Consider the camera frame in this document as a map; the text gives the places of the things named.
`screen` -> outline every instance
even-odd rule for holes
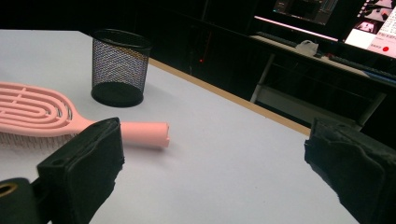
[[[396,1],[365,0],[344,43],[396,58]]]
[[[313,37],[339,41],[361,0],[261,0],[255,19]]]

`mesh cup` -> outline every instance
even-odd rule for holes
[[[102,29],[91,34],[92,98],[127,107],[143,101],[151,43],[141,35]]]

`white table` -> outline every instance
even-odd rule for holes
[[[60,91],[88,119],[169,122],[168,148],[124,148],[116,187],[92,223],[357,223],[304,161],[306,134],[152,64],[142,104],[100,105],[91,73],[87,35],[0,31],[1,81]],[[2,148],[0,179],[33,181],[47,156]]]

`hairbrush handle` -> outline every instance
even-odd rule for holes
[[[122,142],[168,147],[169,125],[165,122],[122,122]]]

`keyboard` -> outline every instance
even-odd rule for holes
[[[276,42],[278,42],[280,44],[284,44],[284,45],[287,45],[287,46],[292,47],[292,48],[295,48],[298,45],[297,43],[295,43],[293,41],[281,38],[281,37],[276,36],[276,35],[270,35],[270,34],[267,34],[265,32],[256,32],[256,35],[259,35],[261,37],[264,37],[264,38],[267,38],[267,39],[270,39],[270,40],[274,40],[274,41],[276,41]]]
[[[353,67],[356,69],[359,69],[363,72],[365,72],[367,75],[369,76],[375,76],[375,77],[382,77],[385,79],[390,79],[392,82],[396,81],[396,75],[393,75],[391,73],[387,73],[375,68],[372,68],[370,66],[361,64],[361,63],[354,63],[352,61],[349,61],[347,59],[341,58],[341,57],[337,57],[334,55],[329,56],[329,60],[336,62],[336,63],[341,63],[343,65],[349,66],[349,67]]]

